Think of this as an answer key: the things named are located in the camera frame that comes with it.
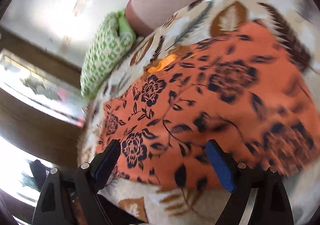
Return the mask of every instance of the orange fabric patch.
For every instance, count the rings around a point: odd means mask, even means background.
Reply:
[[[191,45],[104,105],[97,153],[119,139],[117,175],[165,188],[220,187],[206,157],[210,139],[250,167],[297,172],[319,155],[319,117],[298,68],[275,43],[248,22]]]
[[[155,73],[155,72],[161,71],[163,68],[165,68],[170,63],[172,63],[176,58],[177,56],[175,54],[168,55],[158,63],[157,67],[150,67],[148,69],[148,73]]]

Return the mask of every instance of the dark rose print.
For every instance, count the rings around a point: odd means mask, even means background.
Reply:
[[[107,129],[106,135],[112,135],[116,132],[118,129],[118,117],[114,114],[108,112],[108,115],[105,120],[105,128]]]
[[[262,145],[251,142],[247,148],[253,155],[268,159],[270,165],[283,167],[285,174],[300,170],[311,159],[314,142],[301,122],[293,126],[274,123],[262,138]]]
[[[146,102],[148,107],[156,104],[159,94],[167,86],[164,80],[158,80],[155,75],[148,78],[141,92],[141,101]]]
[[[242,60],[220,63],[215,74],[209,78],[208,89],[220,94],[220,99],[231,104],[257,80],[257,69],[247,66]]]
[[[147,158],[147,147],[143,144],[142,133],[132,133],[122,142],[122,153],[127,157],[128,168]]]

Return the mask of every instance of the dark fabric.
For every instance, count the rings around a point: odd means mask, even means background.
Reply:
[[[38,159],[36,161],[29,163],[29,165],[30,165],[30,169],[33,174],[33,177],[36,180],[37,187],[39,188],[39,190],[41,190],[44,184],[44,181],[47,178],[47,175],[45,172],[46,167]]]
[[[18,225],[13,216],[9,213],[0,195],[0,224],[1,225]]]

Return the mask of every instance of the ceiling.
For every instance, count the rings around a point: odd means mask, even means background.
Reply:
[[[81,67],[100,22],[129,0],[12,0],[0,25]]]

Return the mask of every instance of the green patterned cushion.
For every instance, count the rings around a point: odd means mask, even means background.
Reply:
[[[95,97],[113,67],[132,47],[135,38],[123,10],[106,15],[84,58],[80,78],[84,98]]]

